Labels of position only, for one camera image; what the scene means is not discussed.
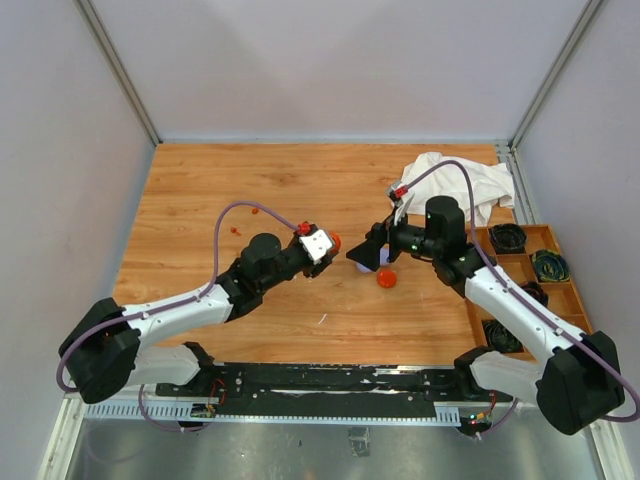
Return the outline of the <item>purple earbud charging case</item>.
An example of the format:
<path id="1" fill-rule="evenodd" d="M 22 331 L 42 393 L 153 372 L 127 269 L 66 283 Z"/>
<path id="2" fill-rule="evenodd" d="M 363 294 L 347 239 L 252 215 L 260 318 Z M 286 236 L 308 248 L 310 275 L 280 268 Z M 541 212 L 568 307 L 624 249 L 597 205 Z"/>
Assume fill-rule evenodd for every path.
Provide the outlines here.
<path id="1" fill-rule="evenodd" d="M 383 247 L 380 249 L 380 265 L 382 267 L 389 266 L 391 264 L 390 261 L 390 251 L 387 247 Z"/>

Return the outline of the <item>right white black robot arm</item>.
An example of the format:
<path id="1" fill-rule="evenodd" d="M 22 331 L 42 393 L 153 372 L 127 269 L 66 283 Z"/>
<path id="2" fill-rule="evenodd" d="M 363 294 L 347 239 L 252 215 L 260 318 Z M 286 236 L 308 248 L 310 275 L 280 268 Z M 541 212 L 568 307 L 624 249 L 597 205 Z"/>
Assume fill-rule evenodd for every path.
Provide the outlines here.
<path id="1" fill-rule="evenodd" d="M 371 271 L 386 248 L 394 262 L 406 253 L 429 261 L 439 280 L 489 313 L 533 356 L 527 362 L 476 347 L 454 362 L 453 387 L 466 400 L 486 391 L 510 395 L 539 408 L 558 431 L 572 435 L 605 418 L 625 401 L 616 346 L 602 332 L 586 334 L 561 319 L 516 284 L 466 232 L 455 199 L 426 203 L 422 227 L 393 212 L 376 223 L 348 259 Z"/>

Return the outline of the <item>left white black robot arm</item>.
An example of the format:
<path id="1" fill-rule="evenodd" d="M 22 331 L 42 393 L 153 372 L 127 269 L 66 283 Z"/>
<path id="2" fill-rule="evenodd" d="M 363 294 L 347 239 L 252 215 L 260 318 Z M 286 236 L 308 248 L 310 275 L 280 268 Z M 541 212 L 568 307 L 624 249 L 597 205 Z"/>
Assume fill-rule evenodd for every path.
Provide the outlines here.
<path id="1" fill-rule="evenodd" d="M 143 384 L 181 385 L 195 396 L 207 393 L 214 371 L 206 365 L 206 353 L 197 346 L 162 348 L 160 342 L 248 315 L 279 284 L 298 274 L 317 277 L 338 251 L 338 241 L 325 230 L 296 233 L 286 247 L 275 235 L 260 233 L 211 284 L 147 304 L 97 301 L 58 350 L 60 369 L 73 383 L 69 392 L 87 404 Z"/>

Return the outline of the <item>white crumpled cloth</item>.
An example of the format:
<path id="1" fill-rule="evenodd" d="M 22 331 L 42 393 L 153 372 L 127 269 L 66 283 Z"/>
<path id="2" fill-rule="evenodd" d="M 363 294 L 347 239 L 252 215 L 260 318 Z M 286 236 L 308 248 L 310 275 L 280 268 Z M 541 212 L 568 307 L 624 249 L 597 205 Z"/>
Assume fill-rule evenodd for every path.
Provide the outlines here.
<path id="1" fill-rule="evenodd" d="M 515 188 L 511 173 L 505 164 L 493 166 L 477 163 L 465 158 L 446 156 L 440 152 L 420 154 L 411 164 L 404 167 L 400 181 L 409 184 L 428 169 L 445 161 L 455 161 L 462 165 L 469 177 L 474 196 L 474 215 L 477 226 L 487 226 L 494 206 L 513 209 Z M 409 214 L 425 215 L 426 202 L 434 196 L 454 198 L 470 221 L 468 188 L 462 171 L 455 165 L 447 164 L 435 170 L 416 186 L 411 188 L 414 199 L 408 209 Z"/>

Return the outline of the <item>wooden compartment tray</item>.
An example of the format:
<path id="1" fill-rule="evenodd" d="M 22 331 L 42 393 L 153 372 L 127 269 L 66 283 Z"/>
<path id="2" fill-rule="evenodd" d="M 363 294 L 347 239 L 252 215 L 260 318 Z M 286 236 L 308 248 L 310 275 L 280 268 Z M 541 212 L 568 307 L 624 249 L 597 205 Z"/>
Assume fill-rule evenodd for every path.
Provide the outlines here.
<path id="1" fill-rule="evenodd" d="M 549 225 L 522 225 L 527 236 L 523 253 L 496 253 L 490 241 L 489 228 L 478 227 L 476 234 L 484 251 L 496 259 L 506 274 L 535 298 L 547 298 L 547 308 L 557 317 L 564 319 L 586 333 L 593 332 L 582 300 L 573 279 L 566 282 L 539 282 L 532 256 L 538 250 L 562 252 L 561 247 Z M 469 323 L 477 346 L 500 346 L 499 351 L 509 357 L 534 362 L 535 359 L 523 343 L 516 345 L 507 340 L 504 333 L 496 330 L 497 320 L 481 307 L 466 301 Z"/>

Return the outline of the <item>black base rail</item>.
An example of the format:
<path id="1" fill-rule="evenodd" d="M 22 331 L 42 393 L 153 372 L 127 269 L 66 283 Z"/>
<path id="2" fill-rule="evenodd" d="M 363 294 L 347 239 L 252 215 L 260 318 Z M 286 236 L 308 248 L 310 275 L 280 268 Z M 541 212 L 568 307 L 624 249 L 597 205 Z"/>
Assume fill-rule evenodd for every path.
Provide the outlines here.
<path id="1" fill-rule="evenodd" d="M 185 385 L 160 383 L 155 394 L 221 401 L 223 414 L 348 419 L 427 417 L 437 403 L 511 399 L 465 391 L 451 367 L 221 362 Z"/>

